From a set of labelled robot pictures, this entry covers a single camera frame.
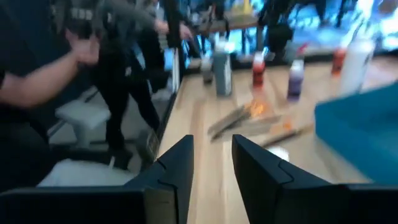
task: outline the blue bin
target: blue bin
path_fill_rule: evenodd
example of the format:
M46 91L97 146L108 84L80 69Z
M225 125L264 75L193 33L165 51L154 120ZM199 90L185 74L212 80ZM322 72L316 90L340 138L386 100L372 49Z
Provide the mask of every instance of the blue bin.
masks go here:
M315 107L315 132L363 174L398 184L398 84Z

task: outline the red bottle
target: red bottle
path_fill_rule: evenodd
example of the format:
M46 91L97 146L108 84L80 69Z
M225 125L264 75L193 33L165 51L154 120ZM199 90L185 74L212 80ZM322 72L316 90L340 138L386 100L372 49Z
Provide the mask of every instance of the red bottle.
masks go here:
M253 59L253 88L262 88L264 84L264 71L266 63L261 52L254 55Z

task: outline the purple bottle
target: purple bottle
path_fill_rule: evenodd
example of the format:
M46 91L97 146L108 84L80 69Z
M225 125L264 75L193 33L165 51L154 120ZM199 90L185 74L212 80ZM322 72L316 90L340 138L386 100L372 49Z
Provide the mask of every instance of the purple bottle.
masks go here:
M301 95L304 80L304 61L294 60L289 74L289 87L287 88L287 100L298 101Z

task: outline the gray bottle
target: gray bottle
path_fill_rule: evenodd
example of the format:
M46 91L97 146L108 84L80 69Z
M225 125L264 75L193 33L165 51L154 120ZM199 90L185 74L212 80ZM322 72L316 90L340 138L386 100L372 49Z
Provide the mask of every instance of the gray bottle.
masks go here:
M213 53L213 71L216 80L217 96L232 94L232 70L229 53L225 50L226 41L220 39Z

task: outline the white stool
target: white stool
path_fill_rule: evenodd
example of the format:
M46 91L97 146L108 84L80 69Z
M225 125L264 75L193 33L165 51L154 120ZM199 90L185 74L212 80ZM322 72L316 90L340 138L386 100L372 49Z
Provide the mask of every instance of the white stool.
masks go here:
M108 109L82 101L71 101L55 111L56 117L73 127L79 148L89 148L89 132L107 121L111 115Z

